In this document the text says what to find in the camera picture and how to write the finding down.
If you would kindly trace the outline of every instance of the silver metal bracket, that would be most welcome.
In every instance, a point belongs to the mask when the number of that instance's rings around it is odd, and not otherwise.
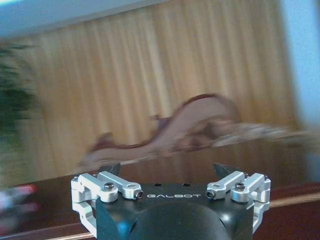
[[[255,173],[247,176],[240,171],[234,171],[220,181],[207,185],[206,196],[211,200],[223,199],[230,191],[231,199],[235,203],[247,203],[249,199],[253,206],[253,233],[260,226],[263,214],[270,207],[271,181],[267,176]]]
[[[81,223],[95,238],[97,221],[92,206],[86,201],[95,202],[100,198],[102,202],[109,204],[118,199],[118,192],[125,199],[137,200],[143,196],[140,184],[128,182],[107,171],[100,172],[96,177],[83,173],[71,180],[72,209],[79,213]]]

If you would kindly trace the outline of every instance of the white wall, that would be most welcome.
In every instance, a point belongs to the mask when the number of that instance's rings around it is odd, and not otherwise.
[[[318,0],[281,0],[298,118],[320,129],[320,16]]]
[[[0,39],[62,27],[167,0],[0,0]]]

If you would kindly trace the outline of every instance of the houseplant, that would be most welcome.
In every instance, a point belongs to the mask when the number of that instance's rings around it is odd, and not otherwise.
[[[28,180],[19,120],[28,118],[34,95],[25,87],[31,68],[19,55],[30,46],[0,46],[0,187]]]

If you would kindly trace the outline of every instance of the wooden curtain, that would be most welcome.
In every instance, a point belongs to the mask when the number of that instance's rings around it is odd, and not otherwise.
[[[97,137],[135,144],[150,116],[220,93],[243,121],[296,127],[276,0],[170,0],[17,39],[40,108],[21,123],[34,180],[68,174]]]

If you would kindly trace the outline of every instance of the wooden table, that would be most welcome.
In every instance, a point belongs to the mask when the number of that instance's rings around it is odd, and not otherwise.
[[[320,183],[308,175],[306,153],[297,146],[255,144],[259,148],[240,144],[236,150],[211,148],[124,162],[119,175],[138,183],[209,183],[217,180],[214,162],[237,166],[249,174],[264,173],[271,179],[271,208],[264,214],[253,239],[320,239]],[[31,200],[40,203],[40,210],[28,215],[24,224],[0,239],[94,239],[72,211],[72,177],[35,182],[37,193]]]

